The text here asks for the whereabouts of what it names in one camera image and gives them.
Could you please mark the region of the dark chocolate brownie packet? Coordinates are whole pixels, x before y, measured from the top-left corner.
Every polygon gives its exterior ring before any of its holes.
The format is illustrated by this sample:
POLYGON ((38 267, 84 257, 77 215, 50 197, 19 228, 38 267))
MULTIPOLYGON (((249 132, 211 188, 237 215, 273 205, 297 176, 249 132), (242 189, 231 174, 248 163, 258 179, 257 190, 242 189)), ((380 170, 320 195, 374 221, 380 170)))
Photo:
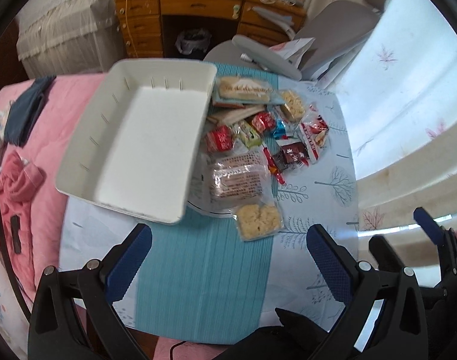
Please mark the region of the dark chocolate brownie packet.
POLYGON ((290 167, 305 165, 309 166, 306 147, 297 140, 278 140, 277 151, 273 155, 275 165, 284 171, 290 167))

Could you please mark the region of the large clear bread packet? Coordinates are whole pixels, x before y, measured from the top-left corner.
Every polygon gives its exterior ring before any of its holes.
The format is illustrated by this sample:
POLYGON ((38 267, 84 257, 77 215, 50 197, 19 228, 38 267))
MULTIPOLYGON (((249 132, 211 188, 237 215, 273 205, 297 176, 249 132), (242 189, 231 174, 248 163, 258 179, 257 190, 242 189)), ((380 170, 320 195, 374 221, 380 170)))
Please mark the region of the large clear bread packet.
POLYGON ((272 177, 261 150, 218 158, 208 166, 207 177, 210 200, 227 208, 272 196, 272 177))

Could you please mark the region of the red white snack packet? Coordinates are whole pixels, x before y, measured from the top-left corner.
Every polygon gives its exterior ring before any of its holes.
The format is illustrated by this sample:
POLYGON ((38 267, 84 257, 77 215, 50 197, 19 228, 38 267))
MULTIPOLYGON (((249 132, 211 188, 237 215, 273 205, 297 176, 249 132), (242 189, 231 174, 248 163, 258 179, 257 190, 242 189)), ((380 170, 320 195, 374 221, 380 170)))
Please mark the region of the red white snack packet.
POLYGON ((321 115, 308 114, 298 125, 298 135, 306 147, 309 161, 317 163, 327 144, 329 126, 321 115))

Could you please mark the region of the blue foil candy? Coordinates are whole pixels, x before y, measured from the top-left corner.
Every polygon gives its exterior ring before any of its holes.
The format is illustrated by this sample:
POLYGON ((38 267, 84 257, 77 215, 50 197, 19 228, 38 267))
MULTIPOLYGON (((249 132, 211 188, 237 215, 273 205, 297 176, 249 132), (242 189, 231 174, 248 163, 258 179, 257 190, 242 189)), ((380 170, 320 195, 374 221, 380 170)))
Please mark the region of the blue foil candy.
POLYGON ((275 120, 275 127, 272 130, 272 136, 276 140, 287 140, 293 137, 293 125, 283 119, 275 120))

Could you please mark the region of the white plastic storage bin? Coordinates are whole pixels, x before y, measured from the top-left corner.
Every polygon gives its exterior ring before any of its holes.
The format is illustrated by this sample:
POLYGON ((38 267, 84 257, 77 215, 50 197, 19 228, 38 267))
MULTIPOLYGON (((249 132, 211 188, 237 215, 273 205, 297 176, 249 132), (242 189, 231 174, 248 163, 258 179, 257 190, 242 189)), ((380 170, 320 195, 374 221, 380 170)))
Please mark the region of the white plastic storage bin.
POLYGON ((160 224, 185 215, 217 68, 188 59, 115 63, 58 168, 67 196, 160 224))

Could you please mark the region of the small red candy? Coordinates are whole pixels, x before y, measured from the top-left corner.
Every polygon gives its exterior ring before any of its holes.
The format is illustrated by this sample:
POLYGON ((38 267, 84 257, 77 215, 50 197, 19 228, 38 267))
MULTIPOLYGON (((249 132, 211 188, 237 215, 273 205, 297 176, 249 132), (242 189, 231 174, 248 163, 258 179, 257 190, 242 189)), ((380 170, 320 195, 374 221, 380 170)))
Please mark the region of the small red candy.
POLYGON ((276 121, 269 111, 258 112, 250 121, 251 126, 261 135, 271 132, 276 127, 276 121))

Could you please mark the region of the green pineapple cake packet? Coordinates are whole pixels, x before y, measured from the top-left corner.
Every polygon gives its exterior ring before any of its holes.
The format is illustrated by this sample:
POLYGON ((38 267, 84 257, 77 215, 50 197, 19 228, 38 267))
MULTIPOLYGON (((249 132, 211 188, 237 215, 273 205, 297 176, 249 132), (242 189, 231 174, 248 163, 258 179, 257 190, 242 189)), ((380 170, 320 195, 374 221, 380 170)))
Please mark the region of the green pineapple cake packet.
POLYGON ((233 131, 247 149, 260 146, 263 143, 259 133, 244 119, 233 125, 233 131))

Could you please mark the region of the red candy packet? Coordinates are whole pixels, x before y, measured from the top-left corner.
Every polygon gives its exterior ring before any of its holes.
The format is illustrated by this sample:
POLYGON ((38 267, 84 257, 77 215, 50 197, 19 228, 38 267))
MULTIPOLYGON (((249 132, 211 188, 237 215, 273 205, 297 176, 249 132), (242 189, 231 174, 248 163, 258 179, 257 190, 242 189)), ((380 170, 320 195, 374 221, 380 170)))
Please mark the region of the red candy packet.
POLYGON ((206 134, 206 148, 209 153, 227 152, 233 149, 233 132, 227 125, 221 125, 206 134))

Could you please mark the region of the brown biscuit packet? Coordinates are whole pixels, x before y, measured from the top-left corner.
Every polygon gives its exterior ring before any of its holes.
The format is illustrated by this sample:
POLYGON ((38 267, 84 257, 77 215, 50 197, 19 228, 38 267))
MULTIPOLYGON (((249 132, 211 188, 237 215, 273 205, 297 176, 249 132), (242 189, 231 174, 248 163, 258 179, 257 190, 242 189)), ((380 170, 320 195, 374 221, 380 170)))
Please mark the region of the brown biscuit packet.
POLYGON ((206 119, 214 125, 227 125, 230 126, 235 124, 242 119, 246 119, 250 116, 254 116, 259 112, 265 110, 265 106, 262 104, 246 106, 245 108, 238 109, 225 109, 222 111, 217 111, 212 115, 208 115, 206 119))

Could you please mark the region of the Fuji snow bread packet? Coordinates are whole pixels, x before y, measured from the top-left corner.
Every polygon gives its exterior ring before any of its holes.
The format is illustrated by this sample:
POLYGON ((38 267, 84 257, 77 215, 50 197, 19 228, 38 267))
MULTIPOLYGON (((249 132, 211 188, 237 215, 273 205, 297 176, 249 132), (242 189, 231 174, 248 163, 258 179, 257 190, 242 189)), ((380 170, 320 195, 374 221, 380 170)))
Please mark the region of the Fuji snow bread packet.
POLYGON ((283 97, 269 82, 246 76, 218 77, 212 99, 215 103, 230 107, 245 104, 284 104, 283 97))

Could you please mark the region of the rice crisp snack packet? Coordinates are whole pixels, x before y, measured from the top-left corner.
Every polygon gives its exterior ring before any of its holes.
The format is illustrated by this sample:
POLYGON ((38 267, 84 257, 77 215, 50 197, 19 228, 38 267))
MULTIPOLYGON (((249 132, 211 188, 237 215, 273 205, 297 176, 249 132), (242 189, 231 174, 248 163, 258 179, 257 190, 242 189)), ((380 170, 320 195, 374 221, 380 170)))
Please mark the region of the rice crisp snack packet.
POLYGON ((284 116, 293 123, 299 122, 306 112, 302 98, 292 90, 282 90, 280 95, 284 101, 281 105, 284 116))

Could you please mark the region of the white paper bag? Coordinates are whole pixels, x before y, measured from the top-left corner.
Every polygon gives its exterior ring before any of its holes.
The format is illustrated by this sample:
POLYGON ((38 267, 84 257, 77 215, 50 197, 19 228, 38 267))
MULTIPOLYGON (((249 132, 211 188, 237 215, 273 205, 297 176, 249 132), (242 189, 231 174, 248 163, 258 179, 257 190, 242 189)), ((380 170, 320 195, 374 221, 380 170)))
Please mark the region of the white paper bag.
POLYGON ((297 68, 302 61, 303 56, 311 48, 314 41, 314 37, 304 37, 271 46, 269 50, 273 51, 275 54, 279 55, 281 58, 297 68))

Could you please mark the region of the grey office chair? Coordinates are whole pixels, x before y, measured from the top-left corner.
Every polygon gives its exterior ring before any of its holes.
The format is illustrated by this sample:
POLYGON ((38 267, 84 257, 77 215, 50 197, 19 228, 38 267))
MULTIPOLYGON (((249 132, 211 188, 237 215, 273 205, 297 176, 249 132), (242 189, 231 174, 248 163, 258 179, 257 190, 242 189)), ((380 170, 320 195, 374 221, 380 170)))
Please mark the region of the grey office chair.
POLYGON ((364 1, 368 3, 367 6, 337 0, 305 24, 294 35, 294 39, 314 38, 314 42, 298 65, 290 65, 267 46, 242 35, 235 35, 231 41, 216 46, 205 57, 205 61, 266 69, 294 80, 316 80, 332 61, 368 40, 388 0, 364 1))

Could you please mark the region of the trash bin with bag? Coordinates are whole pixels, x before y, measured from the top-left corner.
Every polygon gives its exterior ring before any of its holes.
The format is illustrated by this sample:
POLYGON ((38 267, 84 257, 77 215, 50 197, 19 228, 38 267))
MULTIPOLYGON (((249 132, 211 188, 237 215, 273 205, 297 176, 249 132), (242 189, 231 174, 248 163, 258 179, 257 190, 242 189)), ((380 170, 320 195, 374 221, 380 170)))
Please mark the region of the trash bin with bag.
POLYGON ((176 39, 176 49, 182 55, 191 55, 193 52, 208 52, 211 34, 204 28, 181 32, 176 39))

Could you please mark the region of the wooden desk with drawers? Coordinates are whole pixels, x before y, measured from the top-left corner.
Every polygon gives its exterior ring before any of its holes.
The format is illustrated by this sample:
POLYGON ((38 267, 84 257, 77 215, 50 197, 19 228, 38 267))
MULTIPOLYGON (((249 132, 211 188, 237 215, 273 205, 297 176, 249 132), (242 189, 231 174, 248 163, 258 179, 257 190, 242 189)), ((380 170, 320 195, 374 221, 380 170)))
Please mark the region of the wooden desk with drawers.
POLYGON ((306 11, 275 0, 114 0, 119 31, 130 58, 175 58, 176 38, 186 30, 204 29, 209 47, 245 35, 266 46, 288 41, 287 33, 254 9, 265 8, 289 19, 298 31, 306 11))

